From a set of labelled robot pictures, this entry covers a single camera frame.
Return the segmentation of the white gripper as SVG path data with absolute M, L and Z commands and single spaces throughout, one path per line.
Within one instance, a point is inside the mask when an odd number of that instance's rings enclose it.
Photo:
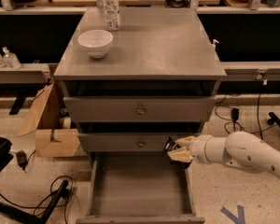
M 190 163 L 193 159 L 200 164 L 210 164 L 206 155 L 206 145 L 213 138 L 212 135 L 199 135 L 183 137 L 175 140 L 181 146 L 176 150 L 168 152 L 173 161 Z

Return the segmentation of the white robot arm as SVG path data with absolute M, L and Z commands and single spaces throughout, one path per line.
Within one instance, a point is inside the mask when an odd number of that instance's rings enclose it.
M 227 137 L 202 134 L 175 141 L 169 137 L 163 151 L 186 166 L 192 161 L 218 163 L 250 173 L 266 171 L 280 179 L 280 151 L 251 133 L 234 132 Z

